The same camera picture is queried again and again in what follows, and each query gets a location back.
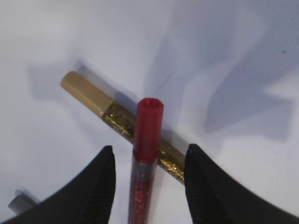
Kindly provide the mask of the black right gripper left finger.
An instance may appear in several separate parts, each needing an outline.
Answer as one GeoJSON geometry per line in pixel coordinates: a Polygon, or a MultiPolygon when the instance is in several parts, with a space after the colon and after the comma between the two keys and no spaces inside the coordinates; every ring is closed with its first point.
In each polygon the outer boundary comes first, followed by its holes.
{"type": "Polygon", "coordinates": [[[115,156],[105,146],[68,184],[7,224],[107,224],[116,188],[115,156]]]}

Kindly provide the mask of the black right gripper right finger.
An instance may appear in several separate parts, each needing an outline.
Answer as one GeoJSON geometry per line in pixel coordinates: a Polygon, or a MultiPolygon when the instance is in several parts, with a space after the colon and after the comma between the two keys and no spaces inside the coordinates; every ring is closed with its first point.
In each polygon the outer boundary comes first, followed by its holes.
{"type": "Polygon", "coordinates": [[[185,195],[194,224],[297,224],[298,217],[260,198],[222,170],[198,145],[185,155],[185,195]]]}

